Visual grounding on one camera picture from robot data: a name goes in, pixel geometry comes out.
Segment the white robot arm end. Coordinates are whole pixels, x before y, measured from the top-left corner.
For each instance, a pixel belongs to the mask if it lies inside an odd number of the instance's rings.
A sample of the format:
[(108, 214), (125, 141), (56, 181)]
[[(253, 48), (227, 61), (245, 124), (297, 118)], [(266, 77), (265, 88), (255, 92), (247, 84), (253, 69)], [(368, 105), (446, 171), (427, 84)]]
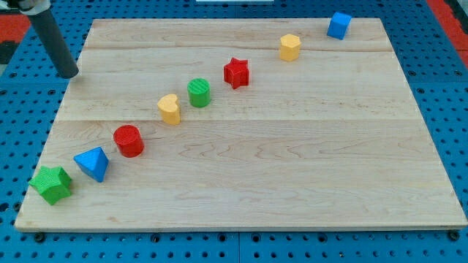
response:
[(2, 9), (17, 9), (23, 15), (38, 15), (50, 9), (50, 0), (1, 0)]

